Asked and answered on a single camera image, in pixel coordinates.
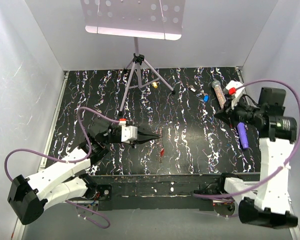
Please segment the red key tag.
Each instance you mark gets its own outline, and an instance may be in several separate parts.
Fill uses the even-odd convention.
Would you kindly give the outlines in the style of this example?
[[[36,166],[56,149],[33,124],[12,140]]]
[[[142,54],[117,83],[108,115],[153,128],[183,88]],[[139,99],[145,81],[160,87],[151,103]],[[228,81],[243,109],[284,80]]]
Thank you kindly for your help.
[[[165,149],[163,148],[163,149],[160,151],[160,156],[161,156],[161,157],[164,155],[164,152],[165,152]]]

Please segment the blue key tag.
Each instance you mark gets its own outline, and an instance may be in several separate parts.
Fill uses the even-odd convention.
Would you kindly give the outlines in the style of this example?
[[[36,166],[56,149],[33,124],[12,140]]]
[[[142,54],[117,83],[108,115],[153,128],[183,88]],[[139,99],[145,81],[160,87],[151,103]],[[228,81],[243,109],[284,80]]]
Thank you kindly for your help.
[[[209,95],[206,93],[199,93],[196,97],[203,103],[207,103],[209,101]]]

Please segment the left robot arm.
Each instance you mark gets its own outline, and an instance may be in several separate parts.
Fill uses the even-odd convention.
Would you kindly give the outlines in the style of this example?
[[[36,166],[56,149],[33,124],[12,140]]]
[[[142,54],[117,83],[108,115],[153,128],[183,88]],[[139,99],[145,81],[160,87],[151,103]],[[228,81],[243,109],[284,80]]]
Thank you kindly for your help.
[[[61,162],[28,177],[12,180],[7,201],[23,225],[36,221],[48,208],[74,198],[107,201],[112,186],[98,184],[82,171],[99,163],[110,151],[110,144],[132,147],[161,136],[122,119],[117,126],[96,118],[87,131],[88,140],[80,143]]]

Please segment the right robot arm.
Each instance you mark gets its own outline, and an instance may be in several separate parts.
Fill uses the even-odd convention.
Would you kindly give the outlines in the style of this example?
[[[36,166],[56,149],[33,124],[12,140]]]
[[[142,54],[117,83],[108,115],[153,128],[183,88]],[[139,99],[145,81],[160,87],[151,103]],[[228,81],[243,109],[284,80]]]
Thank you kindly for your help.
[[[261,152],[260,183],[251,190],[233,196],[243,224],[272,229],[293,228],[298,217],[290,212],[288,201],[289,164],[297,139],[297,121],[285,117],[286,91],[263,87],[256,107],[245,104],[241,96],[233,96],[214,116],[228,125],[246,123],[258,131]]]

